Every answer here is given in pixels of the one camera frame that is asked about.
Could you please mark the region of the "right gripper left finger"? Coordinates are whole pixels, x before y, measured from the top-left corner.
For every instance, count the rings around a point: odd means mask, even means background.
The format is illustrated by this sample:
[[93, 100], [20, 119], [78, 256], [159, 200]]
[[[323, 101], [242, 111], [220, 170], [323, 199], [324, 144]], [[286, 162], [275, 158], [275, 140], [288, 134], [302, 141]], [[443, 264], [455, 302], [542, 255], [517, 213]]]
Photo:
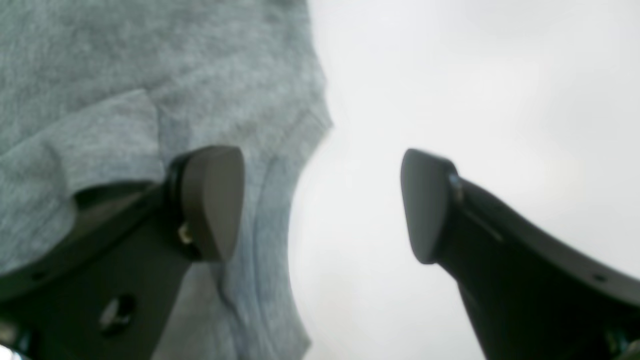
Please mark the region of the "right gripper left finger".
[[190, 267], [233, 257], [244, 192], [237, 146], [185, 153], [163, 182], [81, 192], [71, 233], [1, 276], [1, 350], [14, 360], [149, 360]]

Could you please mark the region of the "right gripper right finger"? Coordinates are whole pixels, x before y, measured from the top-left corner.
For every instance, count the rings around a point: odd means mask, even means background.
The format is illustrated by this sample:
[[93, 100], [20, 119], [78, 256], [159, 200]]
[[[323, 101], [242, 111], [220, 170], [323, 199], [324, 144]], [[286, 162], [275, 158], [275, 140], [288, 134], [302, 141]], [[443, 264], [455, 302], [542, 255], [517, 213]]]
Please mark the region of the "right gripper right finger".
[[457, 284], [487, 360], [637, 360], [639, 280], [571, 248], [448, 159], [407, 150], [407, 235]]

